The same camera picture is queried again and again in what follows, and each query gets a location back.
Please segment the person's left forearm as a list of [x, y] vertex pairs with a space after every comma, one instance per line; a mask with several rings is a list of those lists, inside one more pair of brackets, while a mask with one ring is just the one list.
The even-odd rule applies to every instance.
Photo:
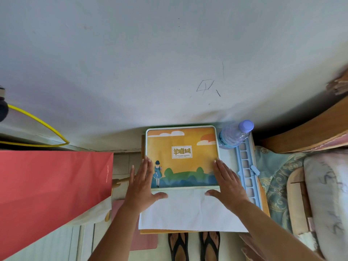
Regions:
[[140, 212], [137, 201], [124, 201], [88, 261], [128, 261]]

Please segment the person's foot in sandal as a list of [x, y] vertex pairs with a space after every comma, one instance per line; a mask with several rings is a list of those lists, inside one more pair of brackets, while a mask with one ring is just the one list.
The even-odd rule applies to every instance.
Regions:
[[189, 261], [188, 233], [168, 233], [171, 261]]
[[199, 232], [200, 261], [219, 261], [220, 232]]

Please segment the white paper sheet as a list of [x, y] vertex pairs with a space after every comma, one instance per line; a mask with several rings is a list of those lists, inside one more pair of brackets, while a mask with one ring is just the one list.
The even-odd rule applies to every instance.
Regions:
[[160, 199], [140, 214], [139, 230], [219, 231], [247, 233], [239, 218], [217, 198], [206, 196], [210, 188], [154, 188], [164, 192]]

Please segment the person's right foot in sandal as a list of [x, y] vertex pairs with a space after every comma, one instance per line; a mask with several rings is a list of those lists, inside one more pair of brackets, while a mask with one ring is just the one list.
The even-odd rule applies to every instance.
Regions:
[[200, 261], [219, 261], [220, 232], [199, 232]]

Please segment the person's pink garment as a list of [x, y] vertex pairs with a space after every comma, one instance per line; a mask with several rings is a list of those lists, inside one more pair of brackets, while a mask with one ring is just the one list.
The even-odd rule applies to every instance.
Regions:
[[256, 244], [255, 240], [249, 233], [238, 233], [239, 237], [243, 241], [241, 248], [246, 261], [268, 261], [261, 249]]

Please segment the teal floral quilt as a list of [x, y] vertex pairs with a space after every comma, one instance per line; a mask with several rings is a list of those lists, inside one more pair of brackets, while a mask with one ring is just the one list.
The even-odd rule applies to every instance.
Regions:
[[256, 167], [265, 191], [271, 218], [290, 233], [292, 226], [287, 199], [287, 181], [290, 174], [303, 167], [307, 153], [278, 154], [261, 146], [255, 147]]

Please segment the person's right forearm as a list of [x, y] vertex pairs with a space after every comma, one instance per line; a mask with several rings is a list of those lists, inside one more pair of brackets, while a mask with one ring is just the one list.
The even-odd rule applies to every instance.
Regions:
[[324, 261], [251, 202], [233, 209], [268, 261]]

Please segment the pale patterned pillow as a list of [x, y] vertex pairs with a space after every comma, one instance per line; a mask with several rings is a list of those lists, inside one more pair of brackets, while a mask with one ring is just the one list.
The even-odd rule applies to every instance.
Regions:
[[327, 261], [348, 261], [348, 151], [311, 155], [303, 166], [320, 250]]

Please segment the black round object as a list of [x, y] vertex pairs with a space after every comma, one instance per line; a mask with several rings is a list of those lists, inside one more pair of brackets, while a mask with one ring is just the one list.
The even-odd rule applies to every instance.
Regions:
[[0, 123], [7, 117], [9, 106], [5, 101], [6, 90], [0, 86]]

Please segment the clear plastic water bottle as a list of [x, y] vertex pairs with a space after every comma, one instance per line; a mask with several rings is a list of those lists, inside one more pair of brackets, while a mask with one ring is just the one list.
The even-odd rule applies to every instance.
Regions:
[[233, 149], [243, 143], [254, 129], [251, 120], [233, 122], [223, 127], [218, 135], [219, 147], [222, 149]]

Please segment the person's right hand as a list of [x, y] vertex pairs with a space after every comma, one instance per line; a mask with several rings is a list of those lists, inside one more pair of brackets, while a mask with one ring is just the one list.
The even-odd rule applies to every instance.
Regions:
[[220, 187], [222, 198], [218, 199], [229, 211], [239, 216], [242, 207], [249, 203], [246, 191], [237, 174], [223, 161], [216, 159], [213, 162], [213, 171]]

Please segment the pink floor mat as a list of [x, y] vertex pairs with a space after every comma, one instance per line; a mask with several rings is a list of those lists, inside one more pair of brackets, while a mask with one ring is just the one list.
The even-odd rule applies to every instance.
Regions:
[[[114, 220], [116, 213], [118, 212], [119, 208], [122, 206], [123, 203], [124, 200], [115, 200], [112, 202], [112, 209], [110, 215], [111, 221]], [[141, 234], [138, 228], [139, 219], [140, 217], [138, 216], [136, 227], [133, 233], [133, 240], [131, 243], [130, 251], [156, 249], [158, 246], [158, 235]]]

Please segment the orange illustrated box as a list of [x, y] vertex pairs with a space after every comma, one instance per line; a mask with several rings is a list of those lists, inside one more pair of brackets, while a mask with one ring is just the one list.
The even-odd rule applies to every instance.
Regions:
[[212, 125], [150, 128], [144, 152], [154, 163], [152, 191], [219, 188], [213, 161], [220, 151]]

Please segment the wooden board with white padding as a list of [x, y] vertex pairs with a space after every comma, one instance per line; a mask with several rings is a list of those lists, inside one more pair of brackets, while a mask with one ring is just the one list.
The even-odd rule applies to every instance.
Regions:
[[292, 233], [312, 251], [319, 253], [303, 167], [289, 175], [286, 190]]

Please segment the wooden bed frame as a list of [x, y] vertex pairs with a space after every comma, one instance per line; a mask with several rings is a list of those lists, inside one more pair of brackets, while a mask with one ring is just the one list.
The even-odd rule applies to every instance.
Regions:
[[255, 143], [278, 154], [348, 148], [348, 95], [310, 121]]

